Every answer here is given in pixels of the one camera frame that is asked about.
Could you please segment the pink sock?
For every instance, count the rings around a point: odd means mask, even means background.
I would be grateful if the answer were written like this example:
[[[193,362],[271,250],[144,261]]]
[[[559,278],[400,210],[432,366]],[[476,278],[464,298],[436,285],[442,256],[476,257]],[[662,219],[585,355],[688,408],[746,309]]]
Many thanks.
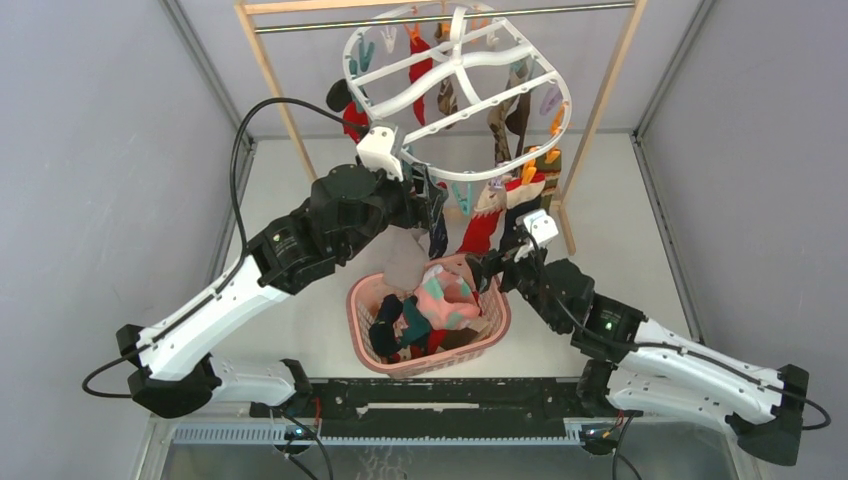
[[[434,330],[461,330],[481,316],[475,291],[465,279],[442,265],[430,267],[413,291],[418,312]]]

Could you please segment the brown and tan sock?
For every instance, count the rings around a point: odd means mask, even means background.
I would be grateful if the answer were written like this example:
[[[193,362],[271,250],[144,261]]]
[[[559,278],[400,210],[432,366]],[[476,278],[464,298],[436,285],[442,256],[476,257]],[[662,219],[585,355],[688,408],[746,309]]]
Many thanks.
[[[464,328],[461,330],[443,330],[444,336],[438,346],[441,350],[449,351],[465,347],[485,340],[490,333],[490,327],[483,327],[480,330],[474,328]]]

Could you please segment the pink plastic laundry basket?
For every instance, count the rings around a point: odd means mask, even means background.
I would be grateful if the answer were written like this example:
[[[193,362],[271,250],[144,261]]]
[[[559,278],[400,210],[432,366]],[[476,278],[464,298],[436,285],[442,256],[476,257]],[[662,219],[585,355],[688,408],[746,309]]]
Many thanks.
[[[347,299],[348,323],[354,351],[360,362],[369,370],[400,379],[433,372],[481,356],[486,349],[497,344],[509,330],[511,311],[506,296],[498,291],[499,282],[493,281],[491,289],[476,297],[486,321],[482,331],[465,346],[440,350],[428,355],[397,353],[398,360],[390,361],[378,355],[369,338],[369,329],[376,320],[382,300],[394,294],[403,300],[409,296],[383,281],[381,273],[360,279],[350,290]]]

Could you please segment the dark green patterned sock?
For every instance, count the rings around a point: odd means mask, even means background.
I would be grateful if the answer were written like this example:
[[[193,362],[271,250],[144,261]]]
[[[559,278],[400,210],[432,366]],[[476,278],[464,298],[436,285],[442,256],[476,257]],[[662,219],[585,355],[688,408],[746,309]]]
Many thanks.
[[[418,298],[415,295],[404,300],[402,315],[407,327],[400,336],[399,345],[401,348],[420,342],[429,335],[432,329],[431,324],[419,310]]]

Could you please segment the black sock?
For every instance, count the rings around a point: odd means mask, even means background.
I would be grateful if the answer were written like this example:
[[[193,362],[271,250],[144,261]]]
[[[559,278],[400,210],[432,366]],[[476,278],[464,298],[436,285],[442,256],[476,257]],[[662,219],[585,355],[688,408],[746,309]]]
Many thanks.
[[[327,107],[336,113],[343,112],[352,102],[352,94],[344,78],[334,82],[325,96]]]

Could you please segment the navy sock with red cuff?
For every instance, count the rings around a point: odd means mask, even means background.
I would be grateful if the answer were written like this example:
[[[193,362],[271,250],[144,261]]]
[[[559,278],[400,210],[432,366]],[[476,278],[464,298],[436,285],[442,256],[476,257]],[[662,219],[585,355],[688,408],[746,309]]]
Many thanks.
[[[387,295],[368,330],[373,351],[389,364],[400,361],[402,347],[395,334],[395,324],[402,314],[403,302],[395,294]]]

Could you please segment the wooden clothes rack frame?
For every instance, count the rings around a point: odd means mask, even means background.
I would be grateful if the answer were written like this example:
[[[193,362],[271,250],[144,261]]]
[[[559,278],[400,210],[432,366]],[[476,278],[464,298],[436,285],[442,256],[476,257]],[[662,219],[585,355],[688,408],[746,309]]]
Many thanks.
[[[581,171],[582,162],[594,141],[613,88],[620,75],[624,59],[647,5],[644,1],[635,2],[635,8],[627,9],[630,14],[610,57],[577,152],[572,160],[571,168],[565,181],[558,182],[551,203],[552,211],[559,218],[563,228],[564,241],[569,254],[575,254],[576,241],[567,215],[566,205],[572,193],[575,179]],[[255,17],[304,11],[365,8],[367,5],[365,1],[283,1],[257,4],[238,1],[234,8],[271,94],[280,97],[283,94],[282,85],[262,40],[263,35],[253,32],[255,27],[259,27],[254,22]],[[418,10],[428,8],[431,4],[428,1],[391,1],[388,5],[389,11],[375,18],[419,16]],[[430,169],[434,175],[441,179],[471,183],[495,178],[504,172],[529,164],[534,159],[544,156],[552,148],[556,148],[569,125],[573,102],[564,78],[540,53],[538,48],[511,23],[511,17],[463,19],[462,15],[468,11],[490,11],[494,9],[472,1],[457,1],[454,6],[452,20],[436,22],[438,24],[447,23],[450,26],[447,41],[431,46],[426,52],[410,54],[404,59],[373,71],[366,71],[362,66],[352,69],[350,62],[353,58],[354,47],[365,41],[369,30],[378,26],[351,28],[354,32],[342,52],[342,73],[353,100],[365,110],[371,120],[383,120],[412,106],[419,96],[426,96],[431,89],[440,86],[445,77],[451,77],[455,80],[454,89],[466,98],[467,107],[435,122],[426,123],[419,129],[410,132],[403,140],[404,150],[399,154],[399,158],[406,162],[415,161],[416,158],[410,150],[410,146],[417,140],[425,136],[435,135],[486,108],[491,109],[505,99],[513,96],[517,96],[519,99],[523,93],[532,92],[533,89],[541,85],[551,85],[555,92],[553,100],[557,115],[551,125],[550,138],[546,143],[539,145],[527,154],[500,163],[497,167],[486,171],[460,173],[437,167]],[[401,26],[405,28],[410,37],[413,33],[418,34],[418,24],[420,23],[402,24]],[[433,59],[433,68],[415,84],[411,84],[408,77],[409,67],[425,57]],[[527,79],[515,88],[505,89],[486,98],[479,95],[468,75],[471,68],[510,66],[513,62],[519,60],[527,61],[529,71],[540,69],[541,75],[528,75]]]

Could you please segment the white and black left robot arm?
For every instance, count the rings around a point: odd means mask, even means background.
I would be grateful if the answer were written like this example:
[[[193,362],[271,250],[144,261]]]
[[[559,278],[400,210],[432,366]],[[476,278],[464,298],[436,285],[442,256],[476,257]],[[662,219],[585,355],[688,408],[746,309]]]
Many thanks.
[[[216,358],[212,349],[268,308],[331,276],[390,226],[432,229],[448,194],[427,171],[396,180],[379,169],[344,164],[318,178],[309,197],[246,242],[236,263],[161,322],[116,334],[135,365],[129,397],[162,418],[212,402],[252,402],[290,417],[305,414],[312,387],[301,364]]]

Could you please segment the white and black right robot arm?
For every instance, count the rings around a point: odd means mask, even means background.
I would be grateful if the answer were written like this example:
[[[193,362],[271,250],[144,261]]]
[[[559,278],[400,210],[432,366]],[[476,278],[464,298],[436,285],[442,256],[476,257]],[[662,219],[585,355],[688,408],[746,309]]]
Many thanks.
[[[737,360],[691,341],[644,312],[595,290],[594,280],[547,252],[521,259],[492,250],[465,260],[482,290],[502,278],[548,327],[588,361],[578,384],[584,412],[674,417],[717,430],[762,461],[793,466],[799,455],[806,370]]]

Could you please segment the navy sock with santa cuff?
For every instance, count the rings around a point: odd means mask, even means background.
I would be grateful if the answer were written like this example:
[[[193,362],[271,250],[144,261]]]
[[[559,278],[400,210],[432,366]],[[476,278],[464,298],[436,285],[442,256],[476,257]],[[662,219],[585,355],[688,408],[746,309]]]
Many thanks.
[[[528,183],[523,183],[520,178],[504,183],[506,211],[499,242],[500,250],[508,250],[518,244],[518,219],[541,207],[541,195],[545,184],[546,178],[542,173],[536,173]]]

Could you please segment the red santa pattern sock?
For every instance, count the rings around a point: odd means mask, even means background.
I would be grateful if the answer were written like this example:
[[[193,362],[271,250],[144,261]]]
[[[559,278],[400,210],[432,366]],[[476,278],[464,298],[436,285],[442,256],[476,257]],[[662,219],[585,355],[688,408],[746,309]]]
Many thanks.
[[[506,193],[503,187],[485,186],[471,212],[470,222],[463,235],[458,253],[483,254],[491,248],[491,237],[505,210]]]

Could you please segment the olive green and orange sock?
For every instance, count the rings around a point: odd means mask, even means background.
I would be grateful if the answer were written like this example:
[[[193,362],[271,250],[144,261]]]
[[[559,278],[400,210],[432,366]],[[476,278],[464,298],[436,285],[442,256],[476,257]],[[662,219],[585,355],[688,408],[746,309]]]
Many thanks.
[[[538,171],[545,177],[545,186],[541,194],[541,207],[546,211],[550,211],[562,171],[561,150],[559,148],[552,148],[537,160],[536,166]]]

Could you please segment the beige argyle pattern sock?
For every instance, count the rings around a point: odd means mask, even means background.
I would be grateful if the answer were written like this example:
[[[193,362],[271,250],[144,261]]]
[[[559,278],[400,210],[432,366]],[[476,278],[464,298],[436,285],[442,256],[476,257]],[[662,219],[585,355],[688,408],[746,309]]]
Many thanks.
[[[513,62],[510,65],[509,76],[505,89],[510,90],[522,84],[527,79],[528,75],[529,68],[526,60]],[[513,96],[503,100],[498,105],[492,107],[487,115],[487,123],[494,139],[495,164],[512,160],[507,138],[506,118],[517,99],[517,96]]]

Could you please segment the red sock with dark toe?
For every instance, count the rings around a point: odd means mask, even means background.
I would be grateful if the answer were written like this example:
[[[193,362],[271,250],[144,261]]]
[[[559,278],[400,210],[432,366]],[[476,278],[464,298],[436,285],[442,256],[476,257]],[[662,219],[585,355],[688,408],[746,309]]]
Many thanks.
[[[426,52],[430,49],[430,45],[424,41],[419,34],[413,33],[409,37],[409,49],[411,54],[418,54]],[[423,60],[418,61],[412,64],[409,67],[408,77],[411,84],[415,84],[418,80],[420,80],[425,74],[427,74],[433,68],[433,59],[431,57],[425,57]],[[427,123],[426,120],[426,107],[425,107],[425,96],[419,96],[412,104],[413,113],[416,120],[419,122],[421,126],[424,126]]]

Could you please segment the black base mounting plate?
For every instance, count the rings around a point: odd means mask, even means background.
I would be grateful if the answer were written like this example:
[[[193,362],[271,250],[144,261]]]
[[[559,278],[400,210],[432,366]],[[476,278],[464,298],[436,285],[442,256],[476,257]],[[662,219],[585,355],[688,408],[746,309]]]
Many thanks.
[[[569,427],[629,417],[571,378],[316,381],[308,397],[279,407],[253,403],[252,418],[291,416],[326,439],[569,439]]]

